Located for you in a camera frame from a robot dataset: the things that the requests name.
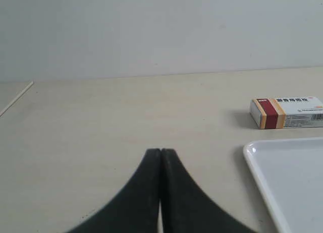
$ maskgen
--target white tray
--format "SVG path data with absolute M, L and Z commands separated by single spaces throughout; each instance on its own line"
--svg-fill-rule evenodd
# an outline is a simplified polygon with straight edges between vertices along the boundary
M 255 141 L 243 149 L 280 233 L 323 232 L 323 138 Z

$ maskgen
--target white wall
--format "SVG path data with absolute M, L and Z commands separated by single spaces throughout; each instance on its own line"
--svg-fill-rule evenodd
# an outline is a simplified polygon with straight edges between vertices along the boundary
M 0 81 L 323 65 L 323 0 L 0 0 Z

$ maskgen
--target barcode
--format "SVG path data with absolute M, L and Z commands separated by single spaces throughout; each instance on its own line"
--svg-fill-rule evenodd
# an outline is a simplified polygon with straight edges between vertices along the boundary
M 323 114 L 313 114 L 311 120 L 312 121 L 321 121 L 321 120 L 323 120 Z

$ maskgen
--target black rubber pad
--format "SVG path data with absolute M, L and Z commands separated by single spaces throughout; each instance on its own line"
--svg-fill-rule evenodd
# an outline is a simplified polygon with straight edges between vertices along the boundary
M 161 152 L 159 193 L 164 233 L 253 232 L 200 189 L 173 149 Z
M 159 172 L 160 150 L 149 149 L 110 203 L 69 233 L 156 233 Z

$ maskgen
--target orange stripe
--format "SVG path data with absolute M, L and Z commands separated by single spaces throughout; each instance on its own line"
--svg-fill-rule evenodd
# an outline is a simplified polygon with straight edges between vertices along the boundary
M 260 105 L 260 103 L 258 102 L 257 99 L 253 99 L 252 100 L 256 106 L 258 107 L 260 113 L 261 113 L 261 119 L 260 119 L 260 129 L 264 129 L 265 126 L 266 126 L 266 118 L 267 118 L 267 115 L 265 113 L 265 111 L 263 110 L 262 106 Z
M 274 98 L 270 98 L 269 101 L 272 103 L 273 107 L 278 113 L 276 129 L 281 129 L 284 127 L 286 114 L 284 110 L 281 108 L 281 106 L 279 105 L 279 103 L 277 102 L 277 100 L 275 100 Z

